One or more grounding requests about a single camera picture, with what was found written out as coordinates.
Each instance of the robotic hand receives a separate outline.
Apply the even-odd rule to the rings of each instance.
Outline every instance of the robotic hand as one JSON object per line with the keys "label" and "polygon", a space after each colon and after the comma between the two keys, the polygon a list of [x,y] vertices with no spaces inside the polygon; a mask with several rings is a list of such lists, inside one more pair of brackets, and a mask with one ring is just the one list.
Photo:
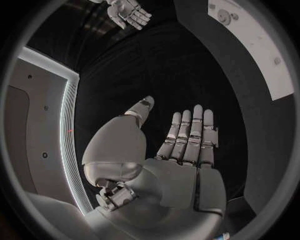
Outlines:
{"label": "robotic hand", "polygon": [[82,163],[88,181],[101,187],[97,210],[137,239],[212,239],[226,209],[221,174],[213,169],[218,130],[211,110],[196,105],[176,112],[166,140],[145,159],[140,127],[154,105],[139,101],[105,124]]}
{"label": "robotic hand", "polygon": [[[101,3],[103,0],[90,0],[94,3]],[[137,30],[150,21],[151,14],[146,12],[135,0],[106,0],[110,7],[107,9],[108,16],[122,29],[125,29],[128,22]]]}

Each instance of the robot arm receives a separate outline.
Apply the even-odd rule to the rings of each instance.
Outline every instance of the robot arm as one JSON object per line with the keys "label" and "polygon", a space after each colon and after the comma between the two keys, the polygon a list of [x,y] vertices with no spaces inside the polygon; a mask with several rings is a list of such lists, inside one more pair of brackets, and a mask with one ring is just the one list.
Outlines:
{"label": "robot arm", "polygon": [[[103,0],[90,0],[94,3],[102,3]],[[107,9],[108,16],[122,29],[125,29],[128,22],[137,30],[150,21],[151,14],[146,12],[135,0],[106,0],[110,5]]]}

